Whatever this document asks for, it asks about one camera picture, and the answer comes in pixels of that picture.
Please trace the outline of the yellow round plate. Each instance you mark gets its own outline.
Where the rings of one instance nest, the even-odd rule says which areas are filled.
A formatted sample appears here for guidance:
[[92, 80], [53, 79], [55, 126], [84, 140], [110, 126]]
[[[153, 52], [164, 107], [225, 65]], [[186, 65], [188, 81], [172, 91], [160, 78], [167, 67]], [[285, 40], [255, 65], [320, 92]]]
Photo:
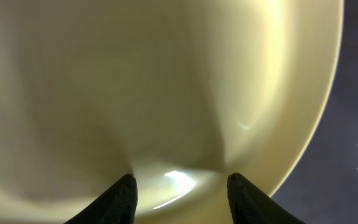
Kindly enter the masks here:
[[344, 2], [0, 1], [0, 223], [64, 223], [124, 174], [137, 223], [230, 223], [332, 87]]

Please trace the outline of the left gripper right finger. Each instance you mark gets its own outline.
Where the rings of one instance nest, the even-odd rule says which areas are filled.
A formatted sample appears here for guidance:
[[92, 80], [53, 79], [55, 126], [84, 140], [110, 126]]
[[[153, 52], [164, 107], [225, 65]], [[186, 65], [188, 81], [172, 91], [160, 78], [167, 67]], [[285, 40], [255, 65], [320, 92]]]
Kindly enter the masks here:
[[227, 197], [233, 224], [305, 224], [238, 172], [228, 176]]

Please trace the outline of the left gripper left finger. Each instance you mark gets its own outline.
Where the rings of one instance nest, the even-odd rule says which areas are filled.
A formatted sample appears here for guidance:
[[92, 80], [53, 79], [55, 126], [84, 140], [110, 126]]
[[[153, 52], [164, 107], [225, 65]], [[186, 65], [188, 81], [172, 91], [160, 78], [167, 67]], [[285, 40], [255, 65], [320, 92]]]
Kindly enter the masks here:
[[136, 179], [126, 174], [65, 224], [133, 224], [137, 201]]

